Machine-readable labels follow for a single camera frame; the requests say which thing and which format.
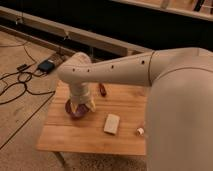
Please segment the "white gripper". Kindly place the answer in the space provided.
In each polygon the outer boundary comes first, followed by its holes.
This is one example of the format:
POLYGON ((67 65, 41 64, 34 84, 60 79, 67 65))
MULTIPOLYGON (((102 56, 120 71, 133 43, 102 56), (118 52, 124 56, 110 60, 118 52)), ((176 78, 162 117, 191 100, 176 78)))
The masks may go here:
POLYGON ((95 102, 92 99, 89 84, 80 83, 80 84, 70 84, 70 102, 71 113, 76 115, 78 104, 86 104, 90 111, 96 111, 95 102))

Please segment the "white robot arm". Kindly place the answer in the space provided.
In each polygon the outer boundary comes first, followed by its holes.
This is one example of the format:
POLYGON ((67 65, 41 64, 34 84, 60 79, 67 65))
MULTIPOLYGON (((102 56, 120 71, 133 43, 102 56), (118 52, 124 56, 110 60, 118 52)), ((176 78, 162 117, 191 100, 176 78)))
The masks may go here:
POLYGON ((78 52, 58 69, 72 103, 91 99, 90 82, 149 86, 148 171, 213 171, 213 51, 157 50, 93 63, 78 52))

